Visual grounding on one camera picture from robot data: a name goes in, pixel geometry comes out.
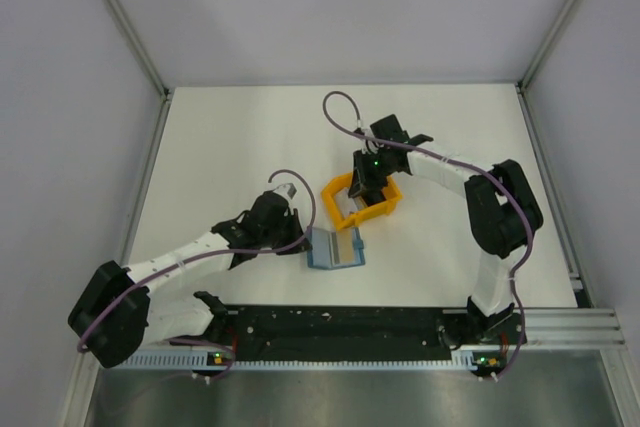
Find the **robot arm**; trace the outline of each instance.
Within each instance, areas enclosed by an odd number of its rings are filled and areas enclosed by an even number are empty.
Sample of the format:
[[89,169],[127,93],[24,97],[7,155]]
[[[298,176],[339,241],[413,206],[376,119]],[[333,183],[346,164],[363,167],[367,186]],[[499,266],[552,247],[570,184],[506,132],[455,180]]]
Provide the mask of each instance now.
[[[144,286],[131,290],[100,322],[87,338],[87,348],[109,368],[126,360],[142,345],[183,335],[202,335],[215,324],[216,316],[226,314],[226,309],[217,297],[198,291],[198,280],[253,259],[257,253],[252,251],[286,247],[299,239],[303,231],[298,213],[289,207],[295,194],[293,184],[281,184],[260,195],[251,209],[236,219],[216,224],[176,250],[127,267],[114,261],[103,264],[71,311],[69,326],[83,336],[114,298],[156,275]],[[305,239],[278,255],[310,248]],[[245,253],[230,249],[242,249]],[[211,256],[214,251],[222,252]]]
[[437,145],[426,135],[410,138],[395,115],[371,124],[370,131],[376,139],[413,146],[430,142],[429,151],[439,158],[366,141],[362,150],[354,152],[354,175],[349,196],[360,197],[367,205],[381,202],[387,177],[395,172],[405,172],[436,182],[466,200],[471,232],[481,248],[478,279],[468,310],[483,318],[480,323],[485,326],[497,325],[513,309],[509,272],[522,257],[526,232],[513,206],[500,201],[499,192],[488,179],[450,161],[475,165],[498,179],[514,196],[535,232],[542,226],[542,213],[522,168],[513,160],[497,165],[470,160]]

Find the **metal floor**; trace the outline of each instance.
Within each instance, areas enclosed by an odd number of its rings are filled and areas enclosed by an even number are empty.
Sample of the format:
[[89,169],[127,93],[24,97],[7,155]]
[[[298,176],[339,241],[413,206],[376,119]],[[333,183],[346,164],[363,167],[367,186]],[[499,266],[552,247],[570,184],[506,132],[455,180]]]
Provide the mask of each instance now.
[[103,371],[85,427],[615,427],[600,356],[525,352],[499,384],[446,372],[236,372],[207,387],[167,372]]

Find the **orange tray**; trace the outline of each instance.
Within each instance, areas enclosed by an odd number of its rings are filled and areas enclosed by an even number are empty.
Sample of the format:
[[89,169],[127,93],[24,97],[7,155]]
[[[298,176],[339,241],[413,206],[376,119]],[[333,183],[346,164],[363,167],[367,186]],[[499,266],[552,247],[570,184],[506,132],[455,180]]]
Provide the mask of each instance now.
[[351,186],[352,177],[352,172],[340,175],[329,182],[322,190],[322,201],[327,207],[329,217],[331,217],[336,231],[348,229],[349,227],[359,227],[365,220],[373,219],[382,214],[389,215],[396,208],[396,204],[402,200],[402,192],[389,176],[387,177],[388,185],[382,189],[382,195],[386,199],[384,202],[366,207],[358,212],[349,214],[345,218],[342,216],[334,197],[341,190],[348,189]]

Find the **white wall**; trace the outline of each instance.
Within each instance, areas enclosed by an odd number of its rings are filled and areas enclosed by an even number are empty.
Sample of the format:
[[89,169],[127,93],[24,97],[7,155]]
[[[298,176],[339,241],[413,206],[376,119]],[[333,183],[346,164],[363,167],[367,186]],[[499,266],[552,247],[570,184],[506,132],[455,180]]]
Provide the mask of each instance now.
[[640,0],[585,0],[531,100],[582,261],[640,362]]
[[122,0],[170,86],[516,81],[564,0]]
[[101,0],[0,0],[0,415],[55,425],[159,102]]

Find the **white cable channel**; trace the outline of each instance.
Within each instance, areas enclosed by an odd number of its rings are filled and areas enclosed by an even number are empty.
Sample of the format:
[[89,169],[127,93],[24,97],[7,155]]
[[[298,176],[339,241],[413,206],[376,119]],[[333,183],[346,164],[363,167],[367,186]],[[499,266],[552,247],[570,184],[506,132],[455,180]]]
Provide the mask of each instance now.
[[[222,370],[224,367],[207,365],[209,352],[202,350],[141,350],[122,364],[120,370]],[[372,362],[305,362],[256,361],[236,362],[232,370],[238,371],[459,371],[476,370],[473,352],[451,352],[451,360],[372,361]]]

